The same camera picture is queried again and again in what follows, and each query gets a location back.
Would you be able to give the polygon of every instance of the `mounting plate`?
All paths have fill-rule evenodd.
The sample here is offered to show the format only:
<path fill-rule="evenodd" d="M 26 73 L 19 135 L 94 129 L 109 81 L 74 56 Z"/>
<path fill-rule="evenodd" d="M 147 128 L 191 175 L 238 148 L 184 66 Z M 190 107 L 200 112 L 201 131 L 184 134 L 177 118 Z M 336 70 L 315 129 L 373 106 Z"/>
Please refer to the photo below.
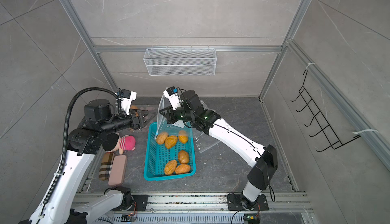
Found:
<path fill-rule="evenodd" d="M 260 205 L 260 210 L 269 210 L 268 202 L 264 194 L 257 198 L 257 203 Z M 244 207 L 241 205 L 241 198 L 239 194 L 228 194 L 227 195 L 227 207 L 229 210 L 242 210 Z M 253 210 L 259 210 L 257 204 Z"/>
<path fill-rule="evenodd" d="M 145 211 L 147 200 L 149 198 L 149 195 L 132 195 L 134 202 L 137 204 L 137 211 Z M 121 211 L 120 208 L 114 208 L 112 211 Z M 134 211 L 134 205 L 130 207 L 128 212 Z"/>

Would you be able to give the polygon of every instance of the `black cable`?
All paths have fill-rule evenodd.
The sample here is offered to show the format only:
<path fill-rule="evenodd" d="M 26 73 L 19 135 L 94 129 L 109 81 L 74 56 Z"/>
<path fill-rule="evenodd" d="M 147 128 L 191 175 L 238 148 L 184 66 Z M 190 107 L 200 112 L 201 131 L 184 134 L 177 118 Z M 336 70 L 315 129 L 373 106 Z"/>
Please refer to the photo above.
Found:
<path fill-rule="evenodd" d="M 275 192 L 273 191 L 272 187 L 270 184 L 268 184 L 268 186 L 270 187 L 270 196 L 271 196 L 271 200 L 272 202 L 275 202 L 276 198 L 275 198 Z"/>
<path fill-rule="evenodd" d="M 112 96 L 114 96 L 116 99 L 119 98 L 118 95 L 115 94 L 114 92 L 112 92 L 111 90 L 104 89 L 104 88 L 99 88 L 99 87 L 91 87 L 91 88 L 83 89 L 83 90 L 77 92 L 75 94 L 75 96 L 72 98 L 71 102 L 69 103 L 68 110 L 66 111 L 66 115 L 65 115 L 64 134 L 63 134 L 63 137 L 62 137 L 62 154 L 61 154 L 60 165 L 58 166 L 57 175 L 55 176 L 52 184 L 50 185 L 50 188 L 49 188 L 45 198 L 43 199 L 43 203 L 44 204 L 47 204 L 49 202 L 49 200 L 51 198 L 51 195 L 53 194 L 53 192 L 54 192 L 54 190 L 55 190 L 55 188 L 56 188 L 56 186 L 57 186 L 57 184 L 58 184 L 58 182 L 60 180 L 60 177 L 64 173 L 65 162 L 66 162 L 66 151 L 67 151 L 67 146 L 68 146 L 69 121 L 70 121 L 70 117 L 71 117 L 73 106 L 75 105 L 76 100 L 83 93 L 86 93 L 88 91 L 94 91 L 94 90 L 107 92 L 107 93 L 111 94 Z M 122 112 L 122 106 L 121 106 L 120 100 L 118 100 L 118 111 Z"/>
<path fill-rule="evenodd" d="M 186 122 L 185 122 L 185 121 L 183 121 L 183 123 L 184 123 L 184 125 L 185 125 L 186 127 L 188 127 L 188 128 L 192 128 L 192 127 L 189 127 L 189 126 L 186 124 Z"/>
<path fill-rule="evenodd" d="M 271 152 L 268 151 L 267 148 L 263 147 L 263 150 L 267 151 L 268 153 L 272 154 Z M 275 192 L 273 191 L 272 187 L 271 187 L 271 181 L 270 181 L 270 176 L 268 175 L 268 171 L 267 171 L 267 178 L 268 178 L 268 186 L 270 187 L 270 196 L 271 196 L 271 200 L 272 202 L 275 202 L 276 198 L 275 198 Z"/>
<path fill-rule="evenodd" d="M 242 211 L 242 210 L 238 210 L 236 213 L 234 213 L 234 215 L 232 216 L 232 220 L 230 221 L 230 224 L 233 224 L 233 218 L 234 218 L 234 216 L 235 216 L 238 212 L 240 212 L 240 211 Z"/>
<path fill-rule="evenodd" d="M 177 87 L 177 89 L 180 90 L 181 94 L 183 94 L 182 90 L 184 90 L 184 89 L 181 89 L 181 88 L 179 88 L 179 87 Z M 191 109 L 191 107 L 190 107 L 190 105 L 188 104 L 187 99 L 186 99 L 186 97 L 185 97 L 184 95 L 183 95 L 183 98 L 184 98 L 184 101 L 186 102 L 186 104 L 188 105 L 188 108 L 191 110 L 192 114 L 194 114 L 195 116 L 197 116 L 198 118 L 200 118 L 200 119 L 203 120 L 203 118 L 201 118 L 200 116 L 198 116 L 198 115 Z M 233 133 L 233 134 L 239 136 L 240 138 L 242 138 L 243 140 L 245 140 L 247 143 L 249 143 L 254 149 L 256 149 L 256 148 L 253 146 L 253 144 L 251 144 L 248 140 L 246 140 L 246 139 L 243 138 L 242 136 L 236 134 L 235 132 L 230 131 L 229 129 L 227 129 L 227 128 L 223 127 L 223 126 L 220 126 L 220 125 L 218 125 L 218 124 L 215 124 L 215 123 L 211 123 L 211 124 L 216 125 L 216 126 L 218 126 L 218 127 L 221 127 L 221 128 L 223 128 L 223 129 L 227 130 L 228 132 L 231 132 L 231 133 Z"/>
<path fill-rule="evenodd" d="M 103 219 L 100 219 L 100 218 L 98 218 L 97 220 L 106 221 L 106 222 L 108 222 L 108 223 L 114 224 L 114 223 L 112 223 L 112 222 L 110 222 L 110 221 L 103 220 Z"/>
<path fill-rule="evenodd" d="M 108 188 L 108 189 L 110 189 L 110 190 L 111 190 L 111 188 Z M 104 190 L 104 193 L 103 193 L 103 195 L 105 195 L 105 194 L 106 194 L 106 192 L 107 192 L 107 190 L 108 190 L 108 189 Z"/>

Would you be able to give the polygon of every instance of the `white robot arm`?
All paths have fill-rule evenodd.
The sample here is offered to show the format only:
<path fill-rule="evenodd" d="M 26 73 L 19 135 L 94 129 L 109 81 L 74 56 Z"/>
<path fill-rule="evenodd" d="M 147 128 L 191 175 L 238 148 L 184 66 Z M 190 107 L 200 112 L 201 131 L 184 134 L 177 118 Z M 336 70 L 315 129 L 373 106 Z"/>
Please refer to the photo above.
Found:
<path fill-rule="evenodd" d="M 193 90 L 182 92 L 180 88 L 170 87 L 164 91 L 164 95 L 172 105 L 159 112 L 165 116 L 168 124 L 177 121 L 189 122 L 195 129 L 219 139 L 252 167 L 248 182 L 241 193 L 241 204 L 245 208 L 253 207 L 278 168 L 276 149 L 271 145 L 264 147 L 250 140 L 232 128 L 219 114 L 204 109 Z"/>

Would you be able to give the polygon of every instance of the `blue plastic basket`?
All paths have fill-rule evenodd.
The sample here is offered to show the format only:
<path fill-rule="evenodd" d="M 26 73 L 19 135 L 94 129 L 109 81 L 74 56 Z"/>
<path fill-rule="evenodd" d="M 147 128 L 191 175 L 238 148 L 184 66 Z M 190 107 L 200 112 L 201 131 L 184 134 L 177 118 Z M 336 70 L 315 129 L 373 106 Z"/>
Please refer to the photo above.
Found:
<path fill-rule="evenodd" d="M 161 181 L 169 179 L 184 178 L 186 176 L 192 176 L 195 174 L 195 150 L 194 143 L 192 140 L 192 130 L 189 128 L 178 128 L 172 126 L 171 128 L 165 128 L 169 135 L 177 135 L 180 130 L 186 130 L 188 133 L 188 142 L 186 144 L 177 142 L 177 144 L 171 149 L 167 149 L 164 144 L 157 144 L 154 139 L 157 131 L 157 123 L 152 123 L 149 126 L 149 135 L 147 140 L 146 147 L 146 158 L 145 158 L 145 168 L 144 168 L 144 178 L 148 181 Z M 178 174 L 173 173 L 171 176 L 166 176 L 164 174 L 165 165 L 168 161 L 178 160 L 178 153 L 181 150 L 185 150 L 190 155 L 190 162 L 188 163 L 191 166 L 189 173 Z"/>

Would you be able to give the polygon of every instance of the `gray marble wall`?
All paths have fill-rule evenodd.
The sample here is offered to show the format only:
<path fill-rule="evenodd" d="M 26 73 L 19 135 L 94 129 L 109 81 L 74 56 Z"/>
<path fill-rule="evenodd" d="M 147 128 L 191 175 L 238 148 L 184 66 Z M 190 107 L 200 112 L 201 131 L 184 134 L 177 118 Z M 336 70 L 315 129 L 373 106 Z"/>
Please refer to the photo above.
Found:
<path fill-rule="evenodd" d="M 281 45 L 300 0 L 71 0 L 96 45 Z M 191 85 L 200 96 L 258 96 L 275 53 L 218 53 L 214 76 L 150 76 L 140 53 L 104 53 L 139 96 Z"/>
<path fill-rule="evenodd" d="M 56 171 L 67 106 L 105 78 L 58 0 L 0 0 L 0 219 L 28 219 Z M 86 102 L 76 102 L 71 128 Z"/>
<path fill-rule="evenodd" d="M 389 7 L 390 0 L 313 0 L 295 36 L 388 141 Z M 323 134 L 309 137 L 319 126 L 304 125 L 312 116 L 308 108 L 296 112 L 305 105 L 301 98 L 290 101 L 298 96 L 304 69 L 288 51 L 265 97 L 299 190 L 308 193 L 321 223 L 388 223 L 390 173 L 363 139 L 317 152 L 329 143 Z M 355 129 L 310 75 L 305 87 L 340 140 L 351 140 Z M 325 133 L 334 139 L 330 130 Z"/>

